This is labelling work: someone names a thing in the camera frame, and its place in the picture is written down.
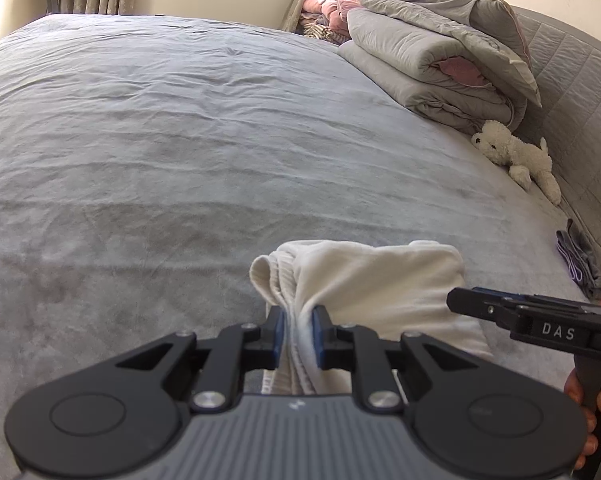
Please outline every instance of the gray quilted headboard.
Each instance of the gray quilted headboard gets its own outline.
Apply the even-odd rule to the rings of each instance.
[[[583,225],[601,256],[601,42],[543,14],[515,11],[543,104],[527,107],[516,135],[536,145],[545,137],[561,207]]]

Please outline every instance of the metal bolt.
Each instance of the metal bolt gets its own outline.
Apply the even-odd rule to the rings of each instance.
[[[220,392],[200,392],[194,396],[194,404],[199,408],[219,408],[225,403],[225,396]]]
[[[374,408],[394,408],[400,402],[400,396],[395,392],[381,390],[373,392],[368,400]]]

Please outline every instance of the stuffed animal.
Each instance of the stuffed animal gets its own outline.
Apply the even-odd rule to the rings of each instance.
[[[474,134],[471,142],[494,164],[509,166],[509,176],[522,189],[529,191],[533,179],[549,202],[560,204],[560,186],[551,173],[551,157],[544,137],[540,139],[540,147],[534,146],[514,137],[503,123],[485,121],[483,131]]]

